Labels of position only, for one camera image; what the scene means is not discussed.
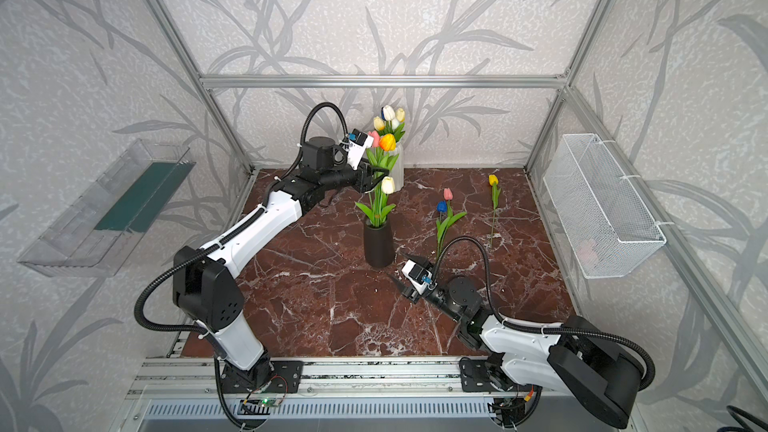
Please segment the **cream tulip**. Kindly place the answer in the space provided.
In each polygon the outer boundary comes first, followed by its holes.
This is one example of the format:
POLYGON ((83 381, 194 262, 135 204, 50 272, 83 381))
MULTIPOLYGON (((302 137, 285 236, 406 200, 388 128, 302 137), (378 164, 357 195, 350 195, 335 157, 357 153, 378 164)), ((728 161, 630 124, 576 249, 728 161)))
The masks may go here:
POLYGON ((368 223, 373 228, 382 227, 389 213, 396 207, 395 204, 389 204, 388 198, 395 192, 396 183, 393 177, 385 176, 382 181, 376 185, 374 191, 369 193, 369 205, 356 202, 355 206, 364 213, 368 223))

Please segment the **bright yellow artificial tulip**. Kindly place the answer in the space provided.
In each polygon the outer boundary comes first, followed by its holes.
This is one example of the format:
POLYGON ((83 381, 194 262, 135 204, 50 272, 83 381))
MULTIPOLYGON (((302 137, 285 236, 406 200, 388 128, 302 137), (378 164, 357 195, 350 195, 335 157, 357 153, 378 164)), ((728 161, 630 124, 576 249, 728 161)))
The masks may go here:
POLYGON ((405 124, 397 118, 386 121, 382 117, 375 117, 373 127, 380 136, 387 134, 393 135, 396 143, 398 143, 405 134, 405 124))

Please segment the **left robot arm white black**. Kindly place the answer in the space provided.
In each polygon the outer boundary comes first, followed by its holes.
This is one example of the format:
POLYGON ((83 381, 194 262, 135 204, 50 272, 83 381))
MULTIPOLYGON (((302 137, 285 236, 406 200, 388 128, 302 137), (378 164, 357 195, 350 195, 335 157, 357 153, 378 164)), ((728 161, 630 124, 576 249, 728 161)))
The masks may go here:
POLYGON ((262 202, 231 229, 199 249, 185 247, 174 258, 172 301, 198 334, 249 389, 273 376, 266 347, 244 313, 238 278, 252 259, 288 226, 297 222, 331 190, 373 188, 375 168, 366 157, 374 138, 355 131, 342 142, 328 137, 302 141, 295 169, 274 180, 262 202))

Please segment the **white ribbed ceramic vase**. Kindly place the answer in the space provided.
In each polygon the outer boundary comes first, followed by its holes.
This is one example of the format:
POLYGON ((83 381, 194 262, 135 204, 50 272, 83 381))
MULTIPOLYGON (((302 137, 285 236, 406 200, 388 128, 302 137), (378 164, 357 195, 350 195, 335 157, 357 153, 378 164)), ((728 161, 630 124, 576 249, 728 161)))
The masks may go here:
POLYGON ((392 163, 389 175, 394 180, 394 191, 399 192, 404 185, 403 147, 399 144, 396 144, 395 148, 391 151, 388 151, 387 154, 396 158, 396 160, 392 163))

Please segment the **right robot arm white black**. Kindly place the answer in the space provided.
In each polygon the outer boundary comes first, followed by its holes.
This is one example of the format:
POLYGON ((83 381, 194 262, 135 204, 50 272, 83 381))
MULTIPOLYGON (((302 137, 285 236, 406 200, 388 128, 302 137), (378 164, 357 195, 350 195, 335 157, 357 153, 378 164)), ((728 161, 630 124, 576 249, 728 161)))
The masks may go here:
POLYGON ((624 429, 637 394, 655 377, 645 350, 578 315, 553 324, 498 318, 464 276, 440 285, 431 272, 414 269, 394 283, 411 302, 424 300, 456 322, 466 347, 486 353, 466 362, 477 389, 568 392, 602 423, 624 429))

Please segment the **orange pink tulip bundle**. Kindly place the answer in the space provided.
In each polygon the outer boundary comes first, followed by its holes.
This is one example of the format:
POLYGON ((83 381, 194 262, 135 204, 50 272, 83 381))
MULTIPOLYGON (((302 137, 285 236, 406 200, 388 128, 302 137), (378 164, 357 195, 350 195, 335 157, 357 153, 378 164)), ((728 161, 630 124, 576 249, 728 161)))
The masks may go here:
POLYGON ((399 158, 399 155, 394 152, 397 145, 395 137, 391 133, 381 136, 375 130, 369 131, 368 135, 373 139, 373 144, 366 150, 366 157, 372 166, 386 170, 387 175, 383 180, 383 191, 387 194, 394 193, 397 181, 393 168, 399 158))

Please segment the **black cylindrical vase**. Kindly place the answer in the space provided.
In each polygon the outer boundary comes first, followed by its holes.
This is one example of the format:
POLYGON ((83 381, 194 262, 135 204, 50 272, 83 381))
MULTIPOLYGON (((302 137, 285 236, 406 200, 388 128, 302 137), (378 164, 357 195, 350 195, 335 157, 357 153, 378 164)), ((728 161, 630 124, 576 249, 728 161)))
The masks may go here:
POLYGON ((366 219, 363 222, 363 246, 366 262, 375 269, 391 265, 395 259, 394 236, 389 221, 374 227, 366 219))

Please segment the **white artificial tulip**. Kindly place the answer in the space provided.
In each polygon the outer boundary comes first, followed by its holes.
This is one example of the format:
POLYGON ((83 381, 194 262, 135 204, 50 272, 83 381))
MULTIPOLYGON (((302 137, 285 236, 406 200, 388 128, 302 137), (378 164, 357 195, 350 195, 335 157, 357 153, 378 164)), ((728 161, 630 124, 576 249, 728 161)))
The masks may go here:
POLYGON ((385 105, 381 110, 381 114, 385 121, 392 121, 396 118, 396 112, 390 105, 385 105))

